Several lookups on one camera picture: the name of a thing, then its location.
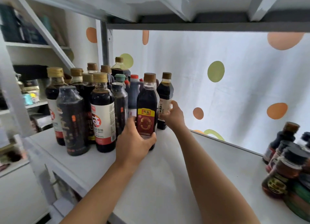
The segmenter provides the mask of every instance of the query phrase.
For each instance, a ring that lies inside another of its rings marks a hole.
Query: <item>orange dot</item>
[[[89,27],[86,29],[86,37],[91,43],[97,43],[97,30],[96,28]]]
[[[196,107],[193,110],[193,115],[197,120],[201,120],[203,118],[203,110],[199,107]]]
[[[148,42],[149,42],[149,32],[150,32],[150,31],[147,31],[147,30],[143,30],[143,31],[142,31],[142,43],[143,43],[144,45],[147,45]]]
[[[194,131],[195,131],[195,132],[199,132],[199,133],[202,133],[202,134],[203,134],[203,132],[202,132],[202,131],[200,131],[200,130],[197,130],[197,129],[196,129],[196,130],[194,130]]]
[[[272,104],[267,109],[267,115],[274,120],[281,119],[287,112],[288,105],[284,102]]]
[[[267,40],[276,50],[288,50],[297,45],[303,36],[303,32],[269,32]]]

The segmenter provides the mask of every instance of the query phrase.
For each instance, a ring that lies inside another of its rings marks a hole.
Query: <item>gold bottle cap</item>
[[[122,57],[115,57],[115,62],[124,62],[124,58],[122,58]]]
[[[109,65],[101,65],[101,70],[100,70],[100,72],[112,73],[112,71],[111,71],[111,66],[109,66]]]
[[[299,129],[300,125],[293,122],[286,122],[283,131],[290,131],[292,133],[296,133]]]
[[[83,76],[82,68],[71,68],[70,71],[72,76]]]
[[[171,80],[171,73],[170,72],[163,72],[162,78],[166,80]]]
[[[64,77],[64,70],[61,67],[48,67],[47,76],[51,77]]]
[[[94,76],[91,73],[83,74],[83,82],[94,82]]]
[[[106,73],[98,72],[98,73],[94,73],[93,76],[94,76],[94,82],[96,83],[108,82],[108,76]]]
[[[87,63],[87,70],[89,70],[89,71],[97,71],[98,70],[98,66],[94,62],[89,62],[89,63]]]
[[[156,74],[155,73],[144,73],[143,81],[156,83]]]

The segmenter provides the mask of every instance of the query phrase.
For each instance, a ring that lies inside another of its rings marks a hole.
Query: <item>person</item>
[[[238,189],[186,127],[177,102],[172,101],[172,106],[170,113],[160,117],[179,141],[203,223],[260,223]],[[129,118],[124,131],[118,136],[115,162],[61,224],[105,223],[130,178],[155,142],[155,133],[150,139],[142,139],[137,132],[134,117]]]

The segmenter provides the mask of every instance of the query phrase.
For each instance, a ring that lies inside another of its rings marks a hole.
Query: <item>green circle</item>
[[[208,78],[212,82],[219,82],[225,73],[224,64],[221,61],[214,61],[208,68]]]
[[[120,57],[124,59],[124,66],[126,69],[129,69],[134,65],[134,59],[130,54],[121,54]]]

